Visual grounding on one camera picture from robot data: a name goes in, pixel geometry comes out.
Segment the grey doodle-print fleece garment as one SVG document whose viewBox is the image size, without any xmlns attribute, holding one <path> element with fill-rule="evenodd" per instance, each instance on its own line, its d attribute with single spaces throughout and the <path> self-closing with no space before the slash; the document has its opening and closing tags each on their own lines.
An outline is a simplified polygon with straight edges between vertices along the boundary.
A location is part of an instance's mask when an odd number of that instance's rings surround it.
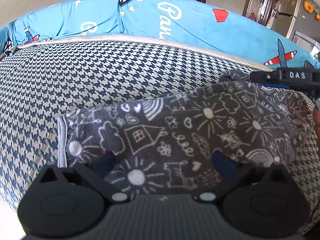
<svg viewBox="0 0 320 240">
<path fill-rule="evenodd" d="M 187 92 L 77 109 L 58 123 L 58 166 L 116 163 L 101 176 L 129 194 L 197 194 L 215 186 L 215 151 L 238 162 L 288 165 L 313 132 L 302 94 L 253 83 L 230 70 Z"/>
</svg>

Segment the grey refrigerator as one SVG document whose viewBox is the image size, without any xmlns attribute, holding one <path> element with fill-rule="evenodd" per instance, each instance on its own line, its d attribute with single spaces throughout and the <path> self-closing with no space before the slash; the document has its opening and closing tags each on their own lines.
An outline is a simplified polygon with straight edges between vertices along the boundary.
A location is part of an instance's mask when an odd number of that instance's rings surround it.
<svg viewBox="0 0 320 240">
<path fill-rule="evenodd" d="M 272 30 L 291 40 L 312 56 L 319 53 L 319 21 L 313 6 L 304 9 L 305 0 L 279 0 Z"/>
</svg>

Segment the blue printed sofa back cover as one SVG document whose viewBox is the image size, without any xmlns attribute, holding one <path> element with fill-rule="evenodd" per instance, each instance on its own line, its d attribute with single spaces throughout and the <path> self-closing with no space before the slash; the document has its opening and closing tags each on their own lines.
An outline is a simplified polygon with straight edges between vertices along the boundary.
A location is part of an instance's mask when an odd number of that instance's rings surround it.
<svg viewBox="0 0 320 240">
<path fill-rule="evenodd" d="M 31 12 L 1 29 L 9 46 L 76 36 L 133 35 L 220 51 L 270 67 L 319 68 L 282 35 L 236 13 L 194 0 L 70 0 Z"/>
</svg>

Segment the blue houndstooth sofa seat cover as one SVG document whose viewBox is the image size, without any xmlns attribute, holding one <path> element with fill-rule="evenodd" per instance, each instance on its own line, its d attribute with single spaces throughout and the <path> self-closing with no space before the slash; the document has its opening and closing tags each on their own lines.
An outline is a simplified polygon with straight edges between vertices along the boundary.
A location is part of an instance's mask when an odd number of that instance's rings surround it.
<svg viewBox="0 0 320 240">
<path fill-rule="evenodd" d="M 195 46 L 119 35 L 13 50 L 1 59 L 1 199 L 17 209 L 39 170 L 57 160 L 58 115 L 190 90 L 231 69 L 269 67 Z"/>
</svg>

